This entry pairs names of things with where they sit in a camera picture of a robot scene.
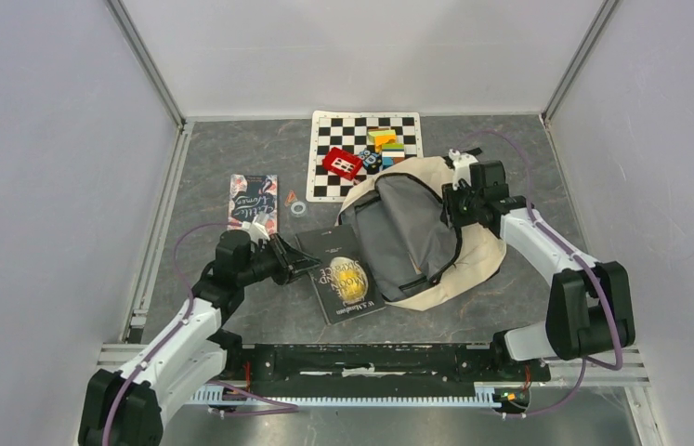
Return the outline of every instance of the yellow egg illustration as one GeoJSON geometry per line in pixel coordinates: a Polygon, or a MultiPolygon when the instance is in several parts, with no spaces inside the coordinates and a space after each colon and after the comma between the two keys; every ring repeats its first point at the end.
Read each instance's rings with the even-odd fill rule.
{"type": "Polygon", "coordinates": [[[368,293],[368,277],[360,264],[350,258],[335,257],[330,262],[332,284],[345,304],[356,304],[368,293]]]}

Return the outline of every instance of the book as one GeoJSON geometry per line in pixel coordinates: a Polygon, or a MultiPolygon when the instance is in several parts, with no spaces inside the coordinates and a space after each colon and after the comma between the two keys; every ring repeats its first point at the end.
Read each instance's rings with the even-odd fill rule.
{"type": "Polygon", "coordinates": [[[254,221],[261,212],[268,214],[269,234],[278,231],[278,176],[232,175],[229,182],[229,229],[243,221],[254,221]]]}
{"type": "Polygon", "coordinates": [[[328,324],[357,318],[385,307],[358,237],[349,225],[297,234],[305,253],[321,260],[309,275],[328,324]]]}

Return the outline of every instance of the wire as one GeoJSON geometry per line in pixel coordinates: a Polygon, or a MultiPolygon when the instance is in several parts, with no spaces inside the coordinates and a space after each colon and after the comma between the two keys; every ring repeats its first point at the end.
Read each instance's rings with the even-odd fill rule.
{"type": "Polygon", "coordinates": [[[265,397],[260,397],[259,395],[248,392],[248,391],[243,390],[239,387],[235,387],[231,384],[224,383],[223,381],[208,381],[207,383],[208,384],[215,384],[216,386],[221,386],[223,388],[227,388],[233,392],[237,392],[237,393],[243,395],[244,397],[250,398],[252,400],[262,401],[262,402],[265,402],[267,404],[272,404],[273,406],[281,407],[281,409],[269,409],[266,411],[253,411],[253,412],[224,412],[224,411],[219,411],[219,413],[222,417],[274,415],[274,414],[280,414],[280,413],[296,413],[300,410],[300,408],[297,407],[296,404],[292,404],[289,402],[275,401],[275,400],[271,400],[271,399],[268,399],[265,397]]]}
{"type": "MultiPolygon", "coordinates": [[[[495,135],[496,137],[502,138],[507,142],[511,147],[514,148],[514,150],[517,152],[519,155],[519,158],[521,158],[522,162],[524,163],[524,170],[525,170],[525,176],[527,177],[527,196],[528,199],[526,200],[527,202],[527,215],[530,218],[530,222],[532,223],[532,226],[534,228],[537,228],[540,232],[543,233],[549,240],[551,240],[553,243],[555,243],[557,246],[560,247],[560,249],[563,250],[566,255],[570,256],[573,258],[573,260],[579,264],[580,267],[584,270],[584,272],[587,274],[587,278],[590,280],[590,283],[593,285],[593,288],[596,289],[596,293],[598,294],[598,302],[601,305],[601,308],[604,310],[604,316],[607,318],[607,325],[609,326],[609,337],[612,339],[612,348],[615,352],[615,363],[614,364],[609,364],[607,362],[603,362],[600,360],[597,360],[595,358],[591,357],[585,357],[582,359],[582,369],[580,370],[579,373],[579,378],[576,380],[576,384],[573,386],[573,388],[570,390],[568,395],[566,395],[565,398],[560,400],[559,402],[544,408],[540,409],[537,411],[532,411],[529,413],[522,413],[522,414],[512,414],[512,413],[503,413],[503,417],[511,417],[511,418],[526,418],[528,416],[534,416],[534,415],[540,415],[544,413],[549,413],[552,412],[553,410],[561,407],[563,404],[566,402],[570,401],[574,395],[576,395],[577,390],[579,390],[579,387],[582,386],[582,381],[584,379],[584,373],[587,370],[587,362],[590,361],[595,365],[599,365],[601,367],[604,367],[606,369],[618,371],[622,368],[622,346],[620,343],[620,335],[618,334],[617,331],[617,324],[614,321],[614,316],[612,315],[612,309],[611,306],[609,305],[609,300],[607,299],[606,293],[604,293],[604,288],[601,286],[601,281],[597,278],[596,274],[593,272],[593,270],[590,268],[590,266],[587,264],[587,262],[569,246],[568,242],[557,236],[556,233],[554,233],[552,230],[546,227],[545,224],[542,224],[542,220],[539,220],[536,216],[535,213],[532,212],[532,201],[530,199],[532,195],[532,175],[530,174],[530,157],[527,155],[527,153],[524,151],[524,149],[521,148],[516,142],[514,142],[513,139],[509,138],[505,134],[498,132],[496,130],[478,130],[475,132],[472,132],[468,134],[466,137],[462,139],[462,141],[466,142],[466,140],[479,137],[481,135],[495,135]]],[[[464,151],[466,148],[464,147],[463,144],[459,145],[459,148],[457,149],[458,151],[464,151]]]]}
{"type": "Polygon", "coordinates": [[[535,416],[535,415],[543,415],[545,413],[550,413],[553,412],[560,407],[566,405],[569,401],[573,400],[573,397],[576,396],[576,392],[579,390],[579,387],[582,386],[582,381],[584,379],[584,372],[587,371],[587,360],[582,359],[582,369],[579,371],[579,378],[576,380],[576,384],[573,385],[573,387],[569,390],[568,395],[566,395],[562,400],[552,404],[549,407],[544,407],[543,409],[538,409],[532,412],[525,412],[525,413],[498,413],[501,415],[503,418],[514,418],[514,419],[522,419],[522,418],[527,418],[528,416],[535,416]]]}
{"type": "Polygon", "coordinates": [[[245,369],[245,390],[251,391],[251,362],[247,361],[244,366],[245,369]]]}
{"type": "Polygon", "coordinates": [[[530,366],[525,365],[524,366],[524,386],[522,386],[522,388],[521,388],[522,393],[529,390],[531,385],[532,385],[532,374],[530,373],[530,366]]]}
{"type": "Polygon", "coordinates": [[[516,407],[517,409],[522,410],[522,411],[526,411],[526,410],[527,410],[527,406],[522,406],[521,404],[519,404],[519,403],[517,403],[517,402],[515,402],[515,401],[511,401],[511,400],[510,400],[510,401],[508,402],[508,404],[510,404],[510,405],[516,407]]]}
{"type": "Polygon", "coordinates": [[[106,416],[106,424],[103,426],[103,438],[101,439],[101,444],[105,446],[111,445],[111,427],[114,424],[114,417],[117,414],[117,409],[119,408],[120,403],[123,401],[124,394],[127,392],[127,389],[130,387],[130,384],[133,382],[134,379],[136,379],[138,374],[140,374],[143,370],[147,369],[148,365],[150,364],[150,361],[158,353],[158,351],[160,351],[161,348],[163,348],[169,342],[169,340],[172,337],[174,337],[174,335],[176,335],[177,332],[186,323],[188,323],[188,318],[190,317],[190,314],[193,312],[193,288],[190,286],[190,283],[185,278],[185,275],[182,273],[182,271],[179,270],[179,265],[177,264],[177,248],[179,248],[182,241],[185,240],[186,237],[191,235],[193,232],[203,228],[210,228],[213,226],[227,225],[225,225],[224,223],[204,223],[203,225],[191,228],[177,239],[174,251],[172,252],[172,265],[174,266],[174,271],[177,275],[177,278],[185,285],[186,292],[188,293],[188,306],[185,309],[185,313],[182,319],[177,322],[177,324],[169,331],[169,333],[167,333],[166,336],[164,336],[158,342],[158,344],[156,344],[155,347],[150,350],[149,353],[147,353],[147,355],[144,357],[144,361],[140,362],[136,366],[136,368],[133,369],[133,372],[130,373],[130,375],[120,386],[120,389],[119,391],[117,391],[117,395],[114,397],[114,401],[111,403],[111,407],[109,408],[109,414],[106,416]]]}

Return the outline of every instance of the white backdrop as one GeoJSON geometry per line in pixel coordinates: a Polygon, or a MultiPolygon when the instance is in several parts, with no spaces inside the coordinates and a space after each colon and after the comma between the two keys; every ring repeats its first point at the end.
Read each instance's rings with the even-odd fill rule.
{"type": "Polygon", "coordinates": [[[124,0],[188,116],[540,112],[600,0],[124,0]]]}
{"type": "Polygon", "coordinates": [[[599,258],[628,268],[672,445],[694,445],[694,2],[622,2],[553,120],[599,258]]]}
{"type": "Polygon", "coordinates": [[[101,1],[0,0],[0,445],[70,445],[176,129],[101,1]]]}

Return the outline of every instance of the black and white checkered board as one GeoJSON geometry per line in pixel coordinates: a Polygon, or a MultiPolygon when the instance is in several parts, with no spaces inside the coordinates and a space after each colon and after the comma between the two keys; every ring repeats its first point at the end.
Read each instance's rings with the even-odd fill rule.
{"type": "MultiPolygon", "coordinates": [[[[373,151],[368,145],[370,128],[390,127],[396,131],[398,142],[404,144],[406,158],[423,156],[420,116],[418,113],[338,113],[315,111],[311,123],[311,148],[308,158],[306,199],[309,202],[343,202],[352,189],[352,181],[330,173],[322,160],[332,147],[360,155],[373,151]]],[[[360,168],[356,179],[363,181],[374,171],[360,168]]]]}

